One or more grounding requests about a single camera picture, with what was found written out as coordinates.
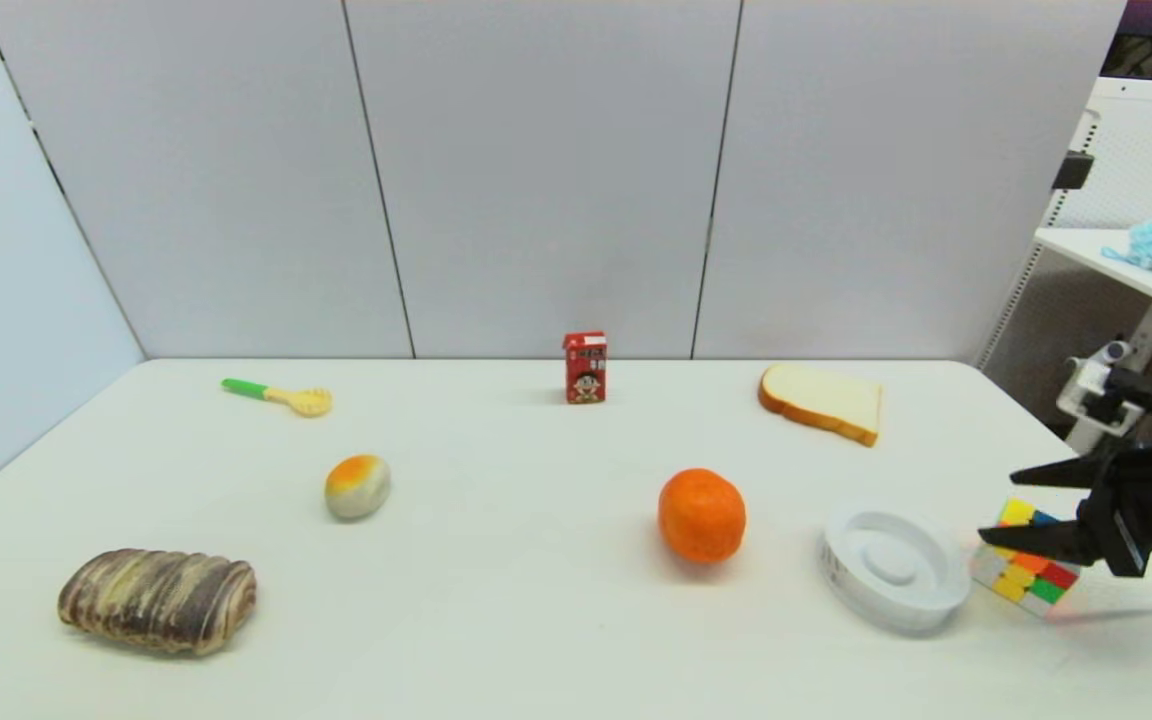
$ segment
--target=white round container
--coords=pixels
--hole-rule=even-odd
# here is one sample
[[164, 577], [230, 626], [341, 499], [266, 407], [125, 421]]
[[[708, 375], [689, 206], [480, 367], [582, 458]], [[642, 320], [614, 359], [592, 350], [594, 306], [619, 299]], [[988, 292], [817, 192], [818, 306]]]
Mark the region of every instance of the white round container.
[[972, 589], [967, 556], [947, 533], [918, 516], [867, 506], [832, 516], [819, 561], [847, 607], [896, 632], [940, 629]]

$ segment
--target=rubik's cube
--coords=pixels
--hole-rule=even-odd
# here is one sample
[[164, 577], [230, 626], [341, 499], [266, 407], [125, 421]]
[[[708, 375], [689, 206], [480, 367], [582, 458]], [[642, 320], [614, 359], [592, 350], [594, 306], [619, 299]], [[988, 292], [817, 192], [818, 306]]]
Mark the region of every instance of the rubik's cube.
[[[1056, 523], [1056, 520], [1016, 498], [1007, 501], [1002, 515], [998, 516], [999, 525], [1051, 523]], [[1039, 617], [1046, 616], [1061, 596], [1074, 588], [1081, 570], [1077, 564], [1028, 555], [992, 544], [983, 544], [972, 559], [972, 577], [978, 583]]]

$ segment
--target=bread slice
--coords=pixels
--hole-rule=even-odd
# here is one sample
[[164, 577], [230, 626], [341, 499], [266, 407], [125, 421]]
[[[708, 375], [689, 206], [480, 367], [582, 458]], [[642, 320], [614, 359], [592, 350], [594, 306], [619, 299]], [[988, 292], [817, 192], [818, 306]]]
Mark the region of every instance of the bread slice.
[[797, 363], [772, 365], [763, 373], [758, 401], [773, 414], [873, 447], [882, 410], [882, 386]]

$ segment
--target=white table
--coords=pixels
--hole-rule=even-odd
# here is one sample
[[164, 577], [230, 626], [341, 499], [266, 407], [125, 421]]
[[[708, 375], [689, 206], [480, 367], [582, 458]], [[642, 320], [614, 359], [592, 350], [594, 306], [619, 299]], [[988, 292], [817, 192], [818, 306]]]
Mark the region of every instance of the white table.
[[[1011, 470], [1073, 454], [964, 365], [826, 365], [886, 382], [877, 447], [764, 411], [749, 361], [617, 361], [604, 406], [564, 406], [550, 361], [141, 365], [0, 473], [0, 719], [1152, 717], [1152, 562], [1089, 570], [1049, 623], [973, 588], [932, 639], [835, 600], [814, 538], [838, 503], [896, 498], [969, 548]], [[301, 419], [225, 377], [338, 407]], [[358, 452], [394, 492], [339, 524], [321, 483]], [[689, 467], [749, 507], [713, 573], [657, 536]], [[61, 584], [119, 547], [250, 561], [256, 614], [205, 659], [61, 626]]]
[[[1144, 295], [1152, 298], [1151, 270], [1140, 270], [1132, 264], [1106, 258], [1101, 255], [1104, 247], [1112, 247], [1112, 249], [1126, 255], [1130, 243], [1128, 232], [1046, 228], [1037, 232], [1036, 240], [1041, 243], [1044, 249], [1059, 252], [1107, 278], [1114, 278], [1120, 283], [1143, 291]], [[1152, 302], [1128, 342], [1132, 343], [1134, 354], [1120, 365], [1130, 370], [1143, 370], [1149, 364], [1149, 357], [1152, 357]], [[1079, 420], [1066, 441], [1075, 450], [1089, 452], [1100, 441], [1100, 430], [1094, 429], [1086, 420]]]

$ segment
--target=brown bread roll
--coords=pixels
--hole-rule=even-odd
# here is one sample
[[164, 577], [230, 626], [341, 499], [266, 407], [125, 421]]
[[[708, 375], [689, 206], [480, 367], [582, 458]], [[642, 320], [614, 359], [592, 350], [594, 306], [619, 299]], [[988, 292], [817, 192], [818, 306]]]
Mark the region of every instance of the brown bread roll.
[[61, 623], [111, 641], [197, 655], [215, 652], [256, 606], [256, 573], [184, 552], [113, 550], [60, 591]]

